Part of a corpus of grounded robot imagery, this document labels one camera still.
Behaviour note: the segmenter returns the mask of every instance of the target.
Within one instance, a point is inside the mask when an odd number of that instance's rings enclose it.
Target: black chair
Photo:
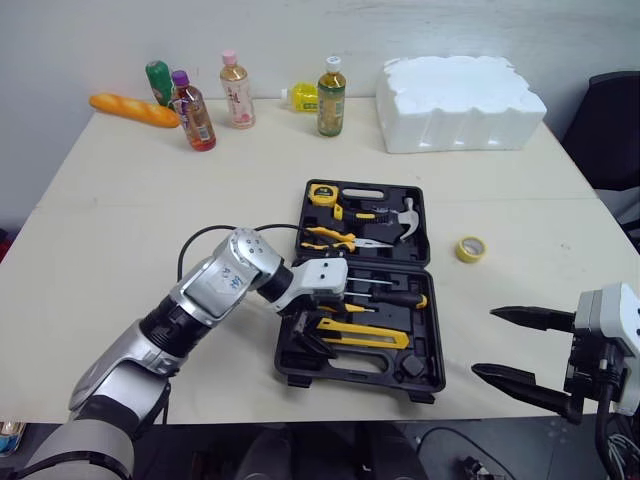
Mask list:
[[[562,146],[594,189],[639,187],[640,72],[591,77]],[[640,228],[640,219],[621,227],[640,252],[640,239],[630,234]]]

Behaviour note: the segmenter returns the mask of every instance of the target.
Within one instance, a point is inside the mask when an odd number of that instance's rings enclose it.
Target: tape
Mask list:
[[[486,251],[487,246],[478,237],[464,237],[456,245],[456,256],[465,263],[476,263]]]

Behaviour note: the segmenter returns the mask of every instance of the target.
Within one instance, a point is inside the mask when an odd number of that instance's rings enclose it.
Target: white table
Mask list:
[[[511,365],[561,389],[571,337],[519,328],[489,310],[572,310],[581,291],[616,281],[638,290],[638,255],[544,125],[522,151],[388,155],[372,99],[349,99],[344,132],[333,139],[315,134],[315,117],[276,101],[256,102],[248,131],[224,126],[224,108],[210,103],[218,146],[207,153],[190,150],[181,129],[93,116],[0,265],[1,418],[64,421],[80,375],[168,292],[193,231],[297,223],[310,178],[423,189],[445,390],[420,405],[404,392],[344,382],[287,387],[273,367],[278,317],[250,294],[172,380],[170,422],[545,415],[470,366]],[[465,234],[489,246],[478,264],[453,255]],[[185,266],[222,235],[196,242]],[[265,237],[293,258],[292,233]]]

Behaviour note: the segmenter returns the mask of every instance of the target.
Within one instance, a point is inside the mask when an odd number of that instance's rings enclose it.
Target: plastic bottle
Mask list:
[[[227,96],[231,125],[235,128],[252,127],[256,123],[256,116],[253,112],[247,71],[238,65],[236,52],[233,50],[222,52],[222,62],[224,67],[220,70],[220,82]]]
[[[318,111],[318,89],[310,83],[296,83],[291,88],[283,88],[281,99],[296,112]]]
[[[189,85],[189,77],[184,70],[176,70],[171,74],[173,96],[171,103],[180,120],[191,146],[204,152],[216,146],[216,134],[204,104],[202,93],[193,85]]]
[[[171,108],[173,82],[171,81],[171,74],[167,64],[161,60],[155,60],[147,63],[144,70],[147,73],[153,96],[156,97],[157,102],[163,107]]]
[[[335,137],[342,131],[347,79],[340,73],[340,57],[326,60],[327,73],[318,80],[318,132]]]

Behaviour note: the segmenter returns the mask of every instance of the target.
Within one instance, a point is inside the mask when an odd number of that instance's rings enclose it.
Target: hammer head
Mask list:
[[[404,212],[398,213],[398,223],[401,225],[407,225],[408,228],[400,236],[401,242],[404,242],[409,236],[413,235],[420,223],[418,212],[413,209],[413,198],[404,197],[404,204],[407,206],[407,209]]]

